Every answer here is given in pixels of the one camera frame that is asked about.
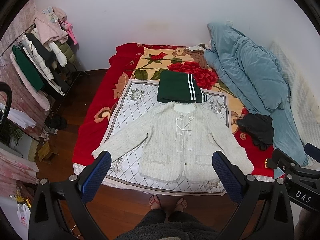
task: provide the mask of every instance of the person's leg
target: person's leg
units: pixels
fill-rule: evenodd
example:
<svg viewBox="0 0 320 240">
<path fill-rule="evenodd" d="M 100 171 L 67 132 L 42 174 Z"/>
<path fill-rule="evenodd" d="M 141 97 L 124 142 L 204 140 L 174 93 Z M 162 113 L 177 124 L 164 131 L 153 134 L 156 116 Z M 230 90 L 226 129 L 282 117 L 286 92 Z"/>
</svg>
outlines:
<svg viewBox="0 0 320 240">
<path fill-rule="evenodd" d="M 161 209 L 160 200 L 156 195 L 150 197 L 149 205 L 151 210 L 144 216 L 140 223 L 135 226 L 135 228 L 145 225 L 163 223 L 165 221 L 166 214 Z"/>
<path fill-rule="evenodd" d="M 173 213 L 168 217 L 169 222 L 197 222 L 200 223 L 193 215 L 185 213 L 187 201 L 184 198 L 179 199 Z"/>
</svg>

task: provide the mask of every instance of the blue gripper pad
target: blue gripper pad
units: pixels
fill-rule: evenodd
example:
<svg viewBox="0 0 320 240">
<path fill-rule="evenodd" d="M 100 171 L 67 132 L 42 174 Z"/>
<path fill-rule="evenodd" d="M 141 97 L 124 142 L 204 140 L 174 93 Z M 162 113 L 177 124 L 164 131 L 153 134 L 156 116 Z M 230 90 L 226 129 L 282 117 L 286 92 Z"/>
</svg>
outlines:
<svg viewBox="0 0 320 240">
<path fill-rule="evenodd" d="M 93 200 L 100 184 L 111 166 L 111 155 L 107 151 L 102 151 L 95 161 L 86 166 L 80 173 L 78 189 L 81 192 L 81 200 L 84 204 Z"/>
<path fill-rule="evenodd" d="M 221 151 L 217 151 L 212 156 L 212 167 L 231 200 L 240 204 L 244 197 L 246 182 L 238 166 L 232 165 Z"/>
<path fill-rule="evenodd" d="M 311 143 L 307 143 L 304 146 L 304 152 L 308 154 L 310 157 L 314 158 L 317 162 L 320 162 L 320 149 Z"/>
</svg>

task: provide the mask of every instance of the folded green garment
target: folded green garment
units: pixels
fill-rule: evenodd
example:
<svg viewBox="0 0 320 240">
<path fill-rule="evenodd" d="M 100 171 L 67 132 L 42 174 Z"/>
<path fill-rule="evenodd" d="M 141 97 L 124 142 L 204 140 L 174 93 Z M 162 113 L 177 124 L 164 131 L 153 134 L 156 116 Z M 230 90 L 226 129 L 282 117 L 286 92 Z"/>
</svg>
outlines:
<svg viewBox="0 0 320 240">
<path fill-rule="evenodd" d="M 17 46 L 13 45 L 12 52 L 16 56 L 17 63 L 30 84 L 35 88 L 35 90 L 41 90 L 41 88 L 44 86 L 44 83 L 42 82 L 35 67 L 30 63 L 30 61 Z"/>
<path fill-rule="evenodd" d="M 157 100 L 162 103 L 201 103 L 207 101 L 207 95 L 201 92 L 192 74 L 162 71 Z"/>
</svg>

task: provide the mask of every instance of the wall outlet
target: wall outlet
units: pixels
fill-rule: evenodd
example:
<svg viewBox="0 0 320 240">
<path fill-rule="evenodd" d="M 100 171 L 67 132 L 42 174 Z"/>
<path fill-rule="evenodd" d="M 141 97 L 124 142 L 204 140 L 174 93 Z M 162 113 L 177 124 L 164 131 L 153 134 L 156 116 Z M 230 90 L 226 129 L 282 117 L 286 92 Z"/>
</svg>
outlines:
<svg viewBox="0 0 320 240">
<path fill-rule="evenodd" d="M 231 22 L 231 21 L 227 21 L 227 22 L 226 22 L 226 25 L 228 25 L 228 26 L 232 27 L 232 26 L 233 26 L 233 22 Z"/>
</svg>

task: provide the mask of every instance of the metal screw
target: metal screw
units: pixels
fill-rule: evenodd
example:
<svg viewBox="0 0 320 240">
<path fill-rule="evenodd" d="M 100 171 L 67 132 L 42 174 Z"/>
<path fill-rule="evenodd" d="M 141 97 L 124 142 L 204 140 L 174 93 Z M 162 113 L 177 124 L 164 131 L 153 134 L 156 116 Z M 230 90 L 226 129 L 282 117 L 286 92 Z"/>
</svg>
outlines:
<svg viewBox="0 0 320 240">
<path fill-rule="evenodd" d="M 46 184 L 47 182 L 48 182 L 47 179 L 41 179 L 40 184 L 41 184 L 41 185 L 44 185 L 44 184 Z"/>
<path fill-rule="evenodd" d="M 277 179 L 277 183 L 280 184 L 280 185 L 283 184 L 283 179 L 280 179 L 280 178 Z"/>
<path fill-rule="evenodd" d="M 254 181 L 255 177 L 252 175 L 247 175 L 247 180 L 248 181 Z"/>
<path fill-rule="evenodd" d="M 72 174 L 72 175 L 70 175 L 69 180 L 74 181 L 77 178 L 78 178 L 78 176 L 76 174 Z"/>
</svg>

